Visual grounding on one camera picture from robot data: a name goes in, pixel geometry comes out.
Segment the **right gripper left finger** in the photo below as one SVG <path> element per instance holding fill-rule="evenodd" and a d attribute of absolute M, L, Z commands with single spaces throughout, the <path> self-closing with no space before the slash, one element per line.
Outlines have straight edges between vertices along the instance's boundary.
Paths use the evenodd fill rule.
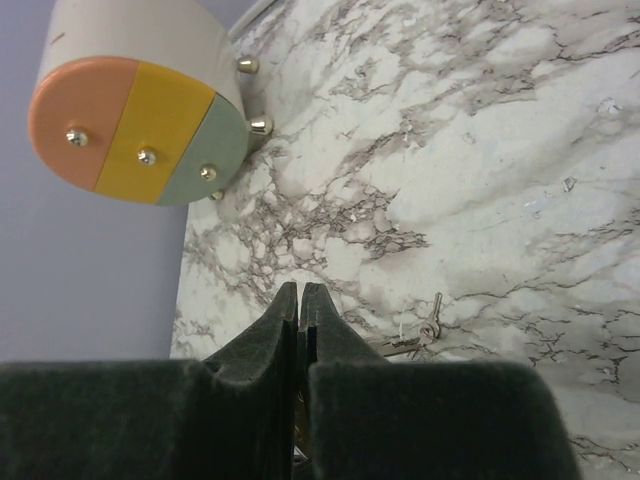
<path fill-rule="evenodd" d="M 297 289 L 204 360 L 1 367 L 5 479 L 289 479 Z"/>

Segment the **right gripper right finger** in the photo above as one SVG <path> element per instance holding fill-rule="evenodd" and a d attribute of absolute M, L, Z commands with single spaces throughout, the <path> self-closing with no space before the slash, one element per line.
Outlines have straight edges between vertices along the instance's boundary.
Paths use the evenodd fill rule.
<path fill-rule="evenodd" d="M 305 286 L 299 374 L 316 479 L 577 479 L 555 399 L 505 361 L 397 362 Z"/>

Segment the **silver key bunch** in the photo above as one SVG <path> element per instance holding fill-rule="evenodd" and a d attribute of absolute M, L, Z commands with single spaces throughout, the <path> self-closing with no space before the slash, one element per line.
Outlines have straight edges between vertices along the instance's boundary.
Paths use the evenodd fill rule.
<path fill-rule="evenodd" d="M 399 355 L 411 354 L 413 357 L 424 347 L 424 342 L 420 337 L 400 338 L 385 337 L 371 338 L 366 342 L 381 356 L 395 357 Z"/>

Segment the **large brass padlock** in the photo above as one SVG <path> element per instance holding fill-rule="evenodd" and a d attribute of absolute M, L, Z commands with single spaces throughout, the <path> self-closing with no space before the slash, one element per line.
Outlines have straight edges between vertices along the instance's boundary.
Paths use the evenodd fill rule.
<path fill-rule="evenodd" d="M 308 414 L 300 391 L 297 392 L 294 403 L 294 447 L 298 456 L 305 459 L 311 456 Z"/>

